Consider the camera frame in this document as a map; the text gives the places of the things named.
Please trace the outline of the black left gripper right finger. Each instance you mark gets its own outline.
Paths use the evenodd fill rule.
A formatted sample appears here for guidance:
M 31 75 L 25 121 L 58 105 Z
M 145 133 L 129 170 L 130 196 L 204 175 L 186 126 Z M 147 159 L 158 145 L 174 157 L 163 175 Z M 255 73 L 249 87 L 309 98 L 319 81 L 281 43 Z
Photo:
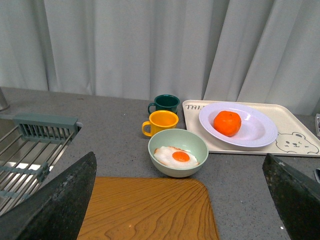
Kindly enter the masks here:
M 320 238 L 320 184 L 268 153 L 263 174 L 275 208 L 292 240 Z

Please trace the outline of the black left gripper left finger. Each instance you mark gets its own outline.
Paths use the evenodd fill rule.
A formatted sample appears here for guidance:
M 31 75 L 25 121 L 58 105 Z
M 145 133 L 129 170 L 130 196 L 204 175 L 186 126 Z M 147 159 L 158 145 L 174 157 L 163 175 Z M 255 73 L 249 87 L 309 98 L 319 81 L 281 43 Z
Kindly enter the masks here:
M 2 240 L 75 240 L 93 192 L 97 160 L 87 153 L 0 217 Z

